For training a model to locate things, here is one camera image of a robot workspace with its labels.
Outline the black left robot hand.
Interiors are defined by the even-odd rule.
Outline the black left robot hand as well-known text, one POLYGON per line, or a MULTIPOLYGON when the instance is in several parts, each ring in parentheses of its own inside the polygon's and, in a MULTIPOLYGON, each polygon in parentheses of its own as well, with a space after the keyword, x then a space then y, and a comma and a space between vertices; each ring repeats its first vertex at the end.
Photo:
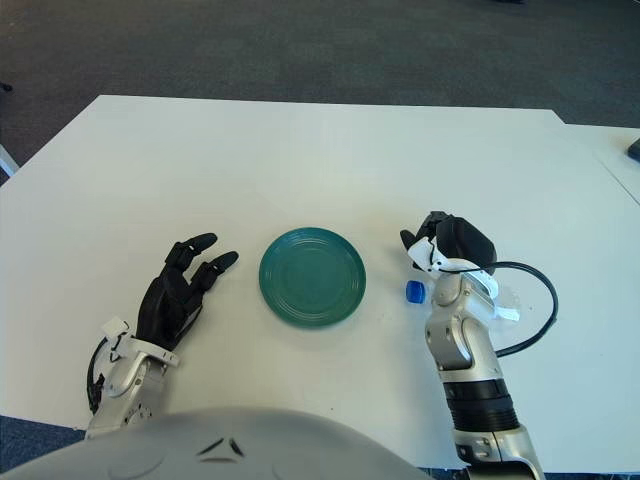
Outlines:
POLYGON ((203 297, 218 277, 238 260, 236 251, 200 264, 190 279, 184 273, 192 261, 217 241, 204 233, 175 243, 164 267, 149 285, 138 313, 135 337, 172 351, 191 329, 203 308, 203 297))

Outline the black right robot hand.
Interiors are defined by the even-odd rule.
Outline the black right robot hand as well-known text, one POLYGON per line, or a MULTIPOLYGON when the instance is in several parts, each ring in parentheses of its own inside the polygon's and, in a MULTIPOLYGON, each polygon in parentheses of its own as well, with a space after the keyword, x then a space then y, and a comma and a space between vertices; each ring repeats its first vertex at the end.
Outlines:
POLYGON ((493 242, 462 217, 432 211, 417 233, 401 230, 400 238, 413 266, 425 272, 483 267, 493 275, 497 261, 493 242))

